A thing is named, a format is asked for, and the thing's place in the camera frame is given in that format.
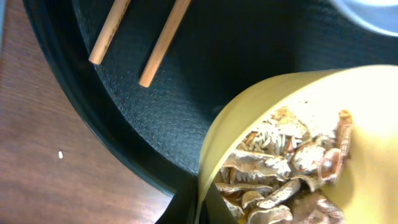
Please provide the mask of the yellow plastic bowl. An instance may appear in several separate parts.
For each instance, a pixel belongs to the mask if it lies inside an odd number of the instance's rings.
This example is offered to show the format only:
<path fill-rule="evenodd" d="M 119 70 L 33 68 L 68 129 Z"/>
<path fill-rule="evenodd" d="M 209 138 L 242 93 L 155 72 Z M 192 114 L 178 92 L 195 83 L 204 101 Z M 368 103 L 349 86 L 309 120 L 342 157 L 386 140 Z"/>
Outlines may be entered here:
<path fill-rule="evenodd" d="M 354 118 L 350 158 L 338 183 L 323 188 L 348 223 L 397 222 L 397 67 L 370 65 L 278 75 L 250 86 L 215 118 L 200 153 L 198 199 L 256 122 L 289 101 Z"/>

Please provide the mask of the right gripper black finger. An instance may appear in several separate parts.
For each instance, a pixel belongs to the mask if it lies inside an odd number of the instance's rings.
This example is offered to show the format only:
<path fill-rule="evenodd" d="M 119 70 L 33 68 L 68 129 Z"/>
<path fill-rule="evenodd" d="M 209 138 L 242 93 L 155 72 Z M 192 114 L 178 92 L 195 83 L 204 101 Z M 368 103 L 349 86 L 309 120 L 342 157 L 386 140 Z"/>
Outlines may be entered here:
<path fill-rule="evenodd" d="M 173 196 L 157 224 L 229 224 L 238 223 L 227 208 L 215 184 L 198 207 L 198 179 L 189 178 Z"/>

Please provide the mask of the peanut shells and rice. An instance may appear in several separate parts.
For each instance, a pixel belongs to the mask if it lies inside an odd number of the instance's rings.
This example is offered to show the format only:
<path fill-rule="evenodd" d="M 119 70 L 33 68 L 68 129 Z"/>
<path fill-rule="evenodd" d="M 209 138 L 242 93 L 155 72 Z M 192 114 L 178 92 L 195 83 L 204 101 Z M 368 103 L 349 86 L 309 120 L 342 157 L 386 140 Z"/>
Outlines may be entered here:
<path fill-rule="evenodd" d="M 258 123 L 214 178 L 239 223 L 344 223 L 343 211 L 322 192 L 335 184 L 349 156 L 348 110 L 316 114 L 282 106 Z"/>

